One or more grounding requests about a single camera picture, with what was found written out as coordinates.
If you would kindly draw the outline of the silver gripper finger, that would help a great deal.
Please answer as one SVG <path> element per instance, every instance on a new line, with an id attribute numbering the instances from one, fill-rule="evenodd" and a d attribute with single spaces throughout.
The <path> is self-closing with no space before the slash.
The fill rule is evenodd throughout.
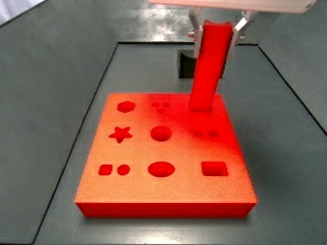
<path id="1" fill-rule="evenodd" d="M 235 24 L 232 29 L 232 38 L 231 38 L 227 58 L 232 58 L 235 46 L 244 39 L 245 30 L 248 26 L 252 24 L 252 22 L 255 21 L 256 15 L 257 15 L 256 11 L 241 11 L 241 18 L 239 22 Z"/>
<path id="2" fill-rule="evenodd" d="M 189 31 L 188 36 L 193 39 L 193 44 L 195 44 L 193 57 L 199 56 L 200 41 L 201 41 L 201 34 L 203 34 L 203 28 L 197 20 L 199 14 L 200 14 L 200 8 L 191 7 L 189 8 L 189 20 L 191 20 L 193 29 Z"/>

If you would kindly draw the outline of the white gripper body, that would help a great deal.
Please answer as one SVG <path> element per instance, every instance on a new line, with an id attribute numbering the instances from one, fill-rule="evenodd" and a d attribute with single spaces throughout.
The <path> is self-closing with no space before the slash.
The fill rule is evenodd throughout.
<path id="1" fill-rule="evenodd" d="M 284 13 L 305 12 L 316 0 L 146 0 L 150 4 Z"/>

